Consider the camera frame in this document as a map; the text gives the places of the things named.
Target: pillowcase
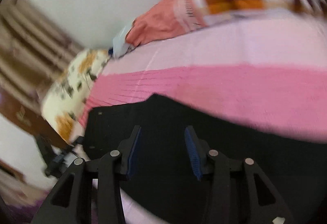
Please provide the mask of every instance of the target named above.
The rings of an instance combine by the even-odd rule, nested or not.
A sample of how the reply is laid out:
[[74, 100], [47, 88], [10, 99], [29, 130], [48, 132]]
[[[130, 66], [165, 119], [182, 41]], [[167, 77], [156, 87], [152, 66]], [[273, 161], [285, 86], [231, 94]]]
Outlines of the pillowcase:
[[322, 18], [327, 15], [327, 6], [323, 0], [161, 0], [114, 38], [113, 56], [236, 18], [285, 11]]
[[109, 60], [108, 50], [84, 50], [54, 82], [41, 104], [41, 114], [68, 142], [75, 120], [83, 112], [93, 83]]

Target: pink blanket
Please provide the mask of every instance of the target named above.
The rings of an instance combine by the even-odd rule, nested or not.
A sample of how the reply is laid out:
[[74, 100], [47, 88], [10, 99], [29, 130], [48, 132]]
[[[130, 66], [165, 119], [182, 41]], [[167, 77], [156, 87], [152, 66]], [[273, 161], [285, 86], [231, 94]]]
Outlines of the pink blanket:
[[152, 42], [110, 60], [88, 110], [167, 95], [211, 115], [282, 136], [327, 142], [325, 23], [283, 15]]
[[327, 73], [247, 65], [102, 75], [81, 123], [92, 107], [143, 101], [153, 93], [260, 130], [327, 141]]

